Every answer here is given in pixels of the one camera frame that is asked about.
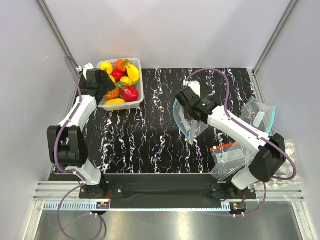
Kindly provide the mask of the toy pineapple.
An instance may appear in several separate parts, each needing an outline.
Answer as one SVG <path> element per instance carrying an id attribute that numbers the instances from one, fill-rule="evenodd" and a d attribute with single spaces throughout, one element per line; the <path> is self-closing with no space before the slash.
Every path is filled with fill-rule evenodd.
<path id="1" fill-rule="evenodd" d="M 107 93 L 104 98 L 107 100 L 117 99 L 120 96 L 120 88 L 115 84 L 115 89 Z"/>

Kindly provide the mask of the teal zipper clear bag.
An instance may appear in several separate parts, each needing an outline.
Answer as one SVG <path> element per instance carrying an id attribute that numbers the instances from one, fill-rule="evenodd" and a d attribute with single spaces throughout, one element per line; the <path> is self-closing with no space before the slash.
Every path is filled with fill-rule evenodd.
<path id="1" fill-rule="evenodd" d="M 173 104 L 173 117 L 179 130 L 188 139 L 190 144 L 193 144 L 195 139 L 209 127 L 201 121 L 187 119 L 184 108 L 178 100 L 175 100 Z"/>

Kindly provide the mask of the red toy apple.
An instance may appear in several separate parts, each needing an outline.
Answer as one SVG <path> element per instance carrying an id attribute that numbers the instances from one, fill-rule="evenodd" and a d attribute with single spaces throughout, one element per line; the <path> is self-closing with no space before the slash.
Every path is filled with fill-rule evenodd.
<path id="1" fill-rule="evenodd" d="M 116 82 L 120 82 L 122 77 L 125 77 L 126 74 L 118 69 L 114 69 L 112 74 L 113 78 Z"/>

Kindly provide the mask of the yellow toy mango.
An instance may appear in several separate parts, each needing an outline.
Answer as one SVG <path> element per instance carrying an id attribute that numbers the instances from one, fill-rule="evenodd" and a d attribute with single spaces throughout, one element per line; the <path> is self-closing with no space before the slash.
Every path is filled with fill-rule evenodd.
<path id="1" fill-rule="evenodd" d="M 122 98 L 114 98 L 105 101 L 104 105 L 117 105 L 117 104 L 124 104 L 126 101 Z"/>

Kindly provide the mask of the white plastic fruit basket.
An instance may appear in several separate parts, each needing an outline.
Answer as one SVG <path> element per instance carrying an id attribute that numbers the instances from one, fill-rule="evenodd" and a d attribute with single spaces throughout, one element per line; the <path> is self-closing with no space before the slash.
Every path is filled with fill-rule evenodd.
<path id="1" fill-rule="evenodd" d="M 101 61 L 98 68 L 106 71 L 116 90 L 104 96 L 99 108 L 105 111 L 136 109 L 144 100 L 141 61 L 138 58 Z"/>

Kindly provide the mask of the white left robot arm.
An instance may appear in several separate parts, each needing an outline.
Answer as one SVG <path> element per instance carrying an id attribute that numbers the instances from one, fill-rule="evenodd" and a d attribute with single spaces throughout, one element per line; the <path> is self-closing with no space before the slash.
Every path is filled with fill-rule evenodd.
<path id="1" fill-rule="evenodd" d="M 83 130 L 91 114 L 104 96 L 116 89 L 109 75 L 91 63 L 78 67 L 80 80 L 76 80 L 78 97 L 70 112 L 58 124 L 47 129 L 50 161 L 62 173 L 72 173 L 82 181 L 84 188 L 97 198 L 108 193 L 102 173 L 88 160 L 89 152 Z"/>

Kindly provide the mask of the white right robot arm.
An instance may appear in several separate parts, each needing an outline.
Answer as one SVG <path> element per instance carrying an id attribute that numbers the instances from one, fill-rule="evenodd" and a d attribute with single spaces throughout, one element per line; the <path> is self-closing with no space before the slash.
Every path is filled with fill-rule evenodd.
<path id="1" fill-rule="evenodd" d="M 251 184 L 269 182 L 288 159 L 285 140 L 280 134 L 270 136 L 250 126 L 228 112 L 213 97 L 207 96 L 202 99 L 192 87 L 186 86 L 175 95 L 175 98 L 182 107 L 186 120 L 217 128 L 253 155 L 253 160 L 248 166 L 233 174 L 231 183 L 227 185 L 230 197 L 239 198 Z"/>

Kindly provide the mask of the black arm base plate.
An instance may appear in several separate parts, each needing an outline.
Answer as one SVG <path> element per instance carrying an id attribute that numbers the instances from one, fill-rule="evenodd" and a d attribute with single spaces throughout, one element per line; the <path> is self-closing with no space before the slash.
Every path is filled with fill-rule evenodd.
<path id="1" fill-rule="evenodd" d="M 98 186 L 80 189 L 81 199 L 110 200 L 115 209 L 213 209 L 224 202 L 256 199 L 209 173 L 105 174 Z"/>

